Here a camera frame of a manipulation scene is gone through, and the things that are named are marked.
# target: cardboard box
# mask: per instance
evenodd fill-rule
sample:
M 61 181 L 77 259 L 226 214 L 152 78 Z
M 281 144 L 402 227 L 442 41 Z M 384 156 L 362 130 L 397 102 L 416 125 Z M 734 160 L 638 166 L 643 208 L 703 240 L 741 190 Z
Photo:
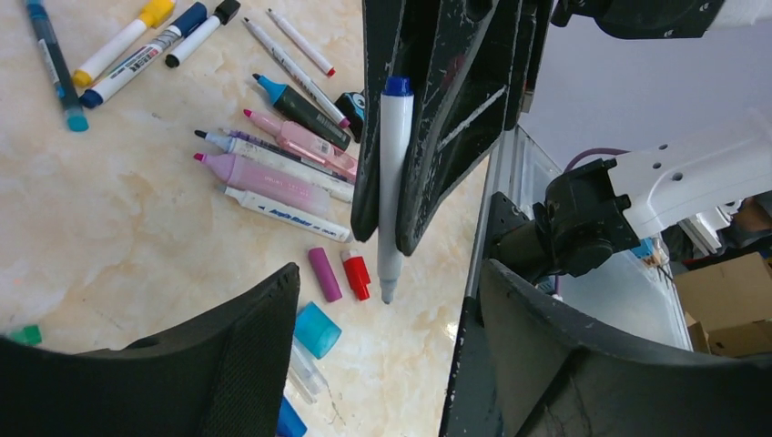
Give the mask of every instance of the cardboard box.
M 690 271 L 674 281 L 695 351 L 725 357 L 772 352 L 772 269 L 759 254 Z

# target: beige marble surface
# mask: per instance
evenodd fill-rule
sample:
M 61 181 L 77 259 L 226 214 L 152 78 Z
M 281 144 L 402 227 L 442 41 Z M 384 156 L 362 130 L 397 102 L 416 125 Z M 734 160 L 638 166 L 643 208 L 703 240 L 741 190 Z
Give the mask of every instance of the beige marble surface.
M 50 1 L 71 69 L 133 19 L 145 0 Z M 176 15 L 192 2 L 179 1 Z M 204 2 L 211 11 L 217 0 Z M 360 90 L 358 0 L 244 0 L 332 97 Z M 284 14 L 318 43 L 338 74 L 323 74 L 264 14 Z M 43 347 L 119 349 L 208 310 L 287 262 L 300 265 L 300 303 L 314 300 L 343 328 L 319 367 L 330 393 L 313 406 L 287 389 L 309 436 L 436 435 L 483 190 L 484 166 L 444 202 L 396 301 L 357 302 L 336 262 L 343 245 L 272 221 L 215 191 L 192 159 L 217 149 L 196 128 L 258 134 L 241 115 L 263 109 L 250 75 L 289 78 L 238 21 L 178 70 L 156 62 L 103 107 L 85 134 L 66 131 L 24 8 L 0 8 L 0 330 L 39 323 Z M 149 31 L 140 43 L 157 33 Z M 352 153 L 356 156 L 357 147 Z M 350 205 L 334 201 L 347 223 Z M 323 246 L 345 289 L 323 304 L 305 252 Z M 375 239 L 360 249 L 375 279 Z

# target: purple marker cap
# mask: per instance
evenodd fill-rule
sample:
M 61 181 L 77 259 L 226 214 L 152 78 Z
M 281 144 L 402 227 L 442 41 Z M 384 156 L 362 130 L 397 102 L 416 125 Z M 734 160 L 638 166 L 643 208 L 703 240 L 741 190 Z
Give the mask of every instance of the purple marker cap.
M 309 250 L 309 261 L 314 273 L 316 273 L 316 278 L 319 280 L 324 299 L 327 302 L 334 302 L 342 298 L 343 293 L 340 292 L 340 285 L 335 279 L 335 273 L 332 272 L 332 266 L 330 260 L 327 259 L 327 254 L 324 253 L 324 248 Z

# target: pink highlighter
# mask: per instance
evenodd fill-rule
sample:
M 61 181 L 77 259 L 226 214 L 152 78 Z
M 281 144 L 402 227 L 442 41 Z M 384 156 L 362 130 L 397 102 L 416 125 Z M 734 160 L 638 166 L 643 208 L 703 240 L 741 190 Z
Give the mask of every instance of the pink highlighter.
M 354 182 L 357 178 L 357 160 L 343 153 L 331 143 L 292 121 L 281 121 L 269 114 L 258 114 L 244 109 L 257 127 L 276 138 L 279 146 L 301 158 L 309 158 Z
M 197 153 L 193 158 L 209 167 L 229 187 L 272 198 L 315 216 L 324 216 L 330 209 L 327 191 L 274 168 L 231 154 L 213 157 Z

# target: red marker cap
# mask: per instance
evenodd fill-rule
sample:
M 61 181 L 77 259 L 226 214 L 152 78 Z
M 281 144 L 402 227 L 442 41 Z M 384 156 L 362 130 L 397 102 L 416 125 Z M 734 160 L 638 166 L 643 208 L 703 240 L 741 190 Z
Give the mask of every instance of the red marker cap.
M 369 299 L 370 292 L 367 290 L 367 286 L 370 285 L 370 273 L 367 272 L 364 258 L 357 250 L 343 250 L 340 253 L 340 259 L 343 260 L 346 278 L 349 279 L 349 285 L 354 294 L 357 295 L 357 299 Z

